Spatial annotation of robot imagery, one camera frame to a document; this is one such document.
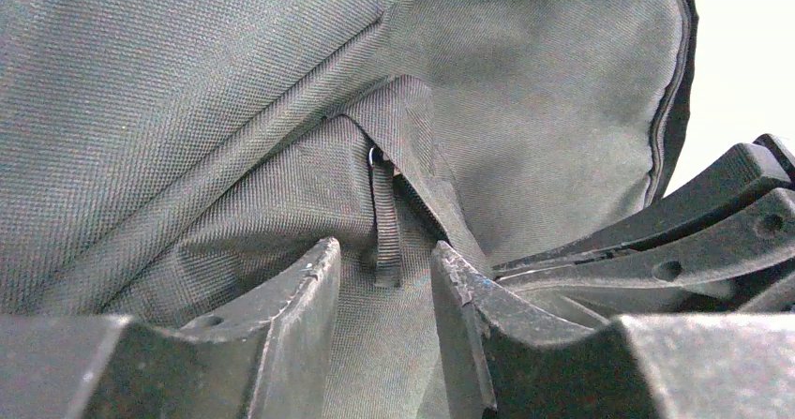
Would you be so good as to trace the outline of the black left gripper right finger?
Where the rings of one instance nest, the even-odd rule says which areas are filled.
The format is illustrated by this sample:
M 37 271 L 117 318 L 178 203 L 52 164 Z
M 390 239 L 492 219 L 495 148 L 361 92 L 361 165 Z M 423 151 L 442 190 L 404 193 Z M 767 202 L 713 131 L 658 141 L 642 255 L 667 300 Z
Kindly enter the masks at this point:
M 481 275 L 445 242 L 431 286 L 454 418 L 790 418 L 794 317 L 620 315 L 585 327 Z

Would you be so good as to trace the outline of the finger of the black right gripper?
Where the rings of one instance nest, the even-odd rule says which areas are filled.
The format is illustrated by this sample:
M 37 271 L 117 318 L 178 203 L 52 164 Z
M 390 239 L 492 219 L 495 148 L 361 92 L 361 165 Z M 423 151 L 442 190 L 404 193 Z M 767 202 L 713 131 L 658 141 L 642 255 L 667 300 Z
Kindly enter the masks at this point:
M 736 307 L 794 270 L 794 193 L 777 188 L 690 236 L 601 261 L 524 270 L 500 285 L 537 305 L 588 313 Z
M 794 187 L 794 152 L 763 134 L 730 147 L 692 180 L 651 206 L 567 245 L 494 268 L 519 274 L 606 260 L 672 243 L 741 211 L 775 188 Z

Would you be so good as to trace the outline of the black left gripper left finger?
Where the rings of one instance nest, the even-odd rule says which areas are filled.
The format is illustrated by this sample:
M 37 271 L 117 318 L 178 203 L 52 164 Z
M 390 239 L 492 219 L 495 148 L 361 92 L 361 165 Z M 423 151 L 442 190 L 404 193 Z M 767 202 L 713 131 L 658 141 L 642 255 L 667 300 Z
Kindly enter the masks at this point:
M 174 330 L 131 316 L 1 319 L 5 418 L 318 418 L 341 272 L 325 238 Z

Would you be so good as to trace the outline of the black student backpack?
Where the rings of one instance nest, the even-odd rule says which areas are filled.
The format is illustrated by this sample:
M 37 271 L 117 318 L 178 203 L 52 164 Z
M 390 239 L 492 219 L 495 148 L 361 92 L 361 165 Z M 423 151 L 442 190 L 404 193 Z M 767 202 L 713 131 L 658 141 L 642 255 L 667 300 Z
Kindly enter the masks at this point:
M 445 418 L 476 268 L 658 200 L 694 0 L 1 0 L 1 309 L 179 327 L 341 247 L 322 418 Z

